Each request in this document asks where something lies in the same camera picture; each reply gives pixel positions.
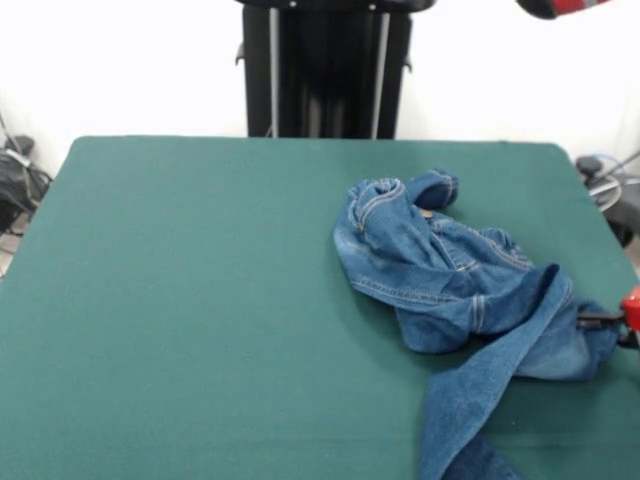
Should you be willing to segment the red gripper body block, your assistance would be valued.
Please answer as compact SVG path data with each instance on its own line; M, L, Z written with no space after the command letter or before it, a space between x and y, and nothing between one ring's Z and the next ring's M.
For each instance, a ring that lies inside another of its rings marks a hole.
M621 309L625 313L628 335L635 335L639 341L640 288L638 286L622 300Z

